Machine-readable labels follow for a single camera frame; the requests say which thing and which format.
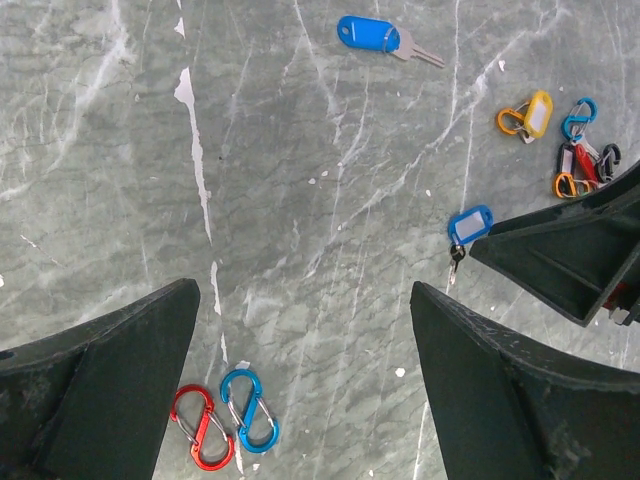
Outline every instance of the red carabiner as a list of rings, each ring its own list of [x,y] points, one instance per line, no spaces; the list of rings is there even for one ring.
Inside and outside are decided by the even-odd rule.
[[[596,188],[598,187],[598,177],[596,176],[596,169],[593,166],[591,157],[582,145],[576,145],[574,147],[576,154],[576,160],[584,173],[585,179],[592,183]]]
[[[178,416],[178,411],[176,408],[180,397],[190,392],[197,392],[204,398],[204,409],[202,411],[200,424],[198,425],[198,430],[196,430],[195,436],[191,436],[191,434],[184,428],[184,425],[182,425],[182,421]],[[170,414],[171,420],[178,424],[180,429],[185,433],[185,435],[191,442],[191,457],[193,457],[193,461],[196,462],[196,465],[198,465],[201,469],[208,472],[220,470],[221,468],[226,466],[233,458],[233,454],[235,452],[233,437],[231,437],[231,435],[229,435],[222,427],[222,424],[216,417],[215,413],[213,413],[214,408],[215,405],[213,404],[213,398],[211,398],[211,394],[205,388],[201,387],[200,385],[185,385],[176,393],[176,397],[173,400],[173,406],[171,407]],[[222,432],[227,440],[227,445],[229,446],[227,454],[224,456],[224,458],[215,463],[207,463],[201,457],[202,444],[204,442],[204,437],[207,434],[207,428],[209,428],[210,421],[213,422],[213,424]]]

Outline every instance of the gray marble surface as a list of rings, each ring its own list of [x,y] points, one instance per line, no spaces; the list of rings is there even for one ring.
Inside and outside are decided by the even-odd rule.
[[[415,280],[640,371],[637,328],[604,314],[577,327],[473,259],[447,287],[445,235],[477,203],[503,220],[556,201],[559,125],[584,95],[600,106],[591,142],[617,142],[623,168],[638,158],[637,2],[0,6],[0,349],[193,277],[183,382],[217,399],[224,373],[249,362],[282,425],[272,451],[240,451],[216,474],[168,425],[155,479],[445,479]],[[345,14],[406,27],[446,68],[347,49]],[[494,116],[537,89],[555,115],[525,146]]]

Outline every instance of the yellow key tag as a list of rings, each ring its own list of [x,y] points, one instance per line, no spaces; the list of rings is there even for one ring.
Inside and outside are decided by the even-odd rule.
[[[549,125],[549,119],[553,112],[551,95],[544,90],[538,90],[531,99],[529,109],[524,117],[524,128],[529,135],[540,138],[544,135]]]

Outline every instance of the black plastic part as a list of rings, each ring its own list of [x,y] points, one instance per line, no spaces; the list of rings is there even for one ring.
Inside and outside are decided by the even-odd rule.
[[[196,282],[178,280],[0,352],[0,471],[32,466],[64,480],[150,479],[199,302]]]
[[[619,284],[640,320],[640,162],[590,195],[495,224],[470,255],[587,326]]]
[[[559,352],[415,283],[413,329],[449,480],[630,480],[640,375]]]

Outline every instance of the blue plastic tag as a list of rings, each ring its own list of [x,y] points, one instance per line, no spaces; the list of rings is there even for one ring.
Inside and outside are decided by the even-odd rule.
[[[347,47],[390,53],[400,47],[400,34],[389,22],[347,15],[338,22],[338,37]]]
[[[486,205],[478,205],[456,215],[449,222],[449,238],[456,245],[466,245],[485,233],[493,226],[493,214]]]

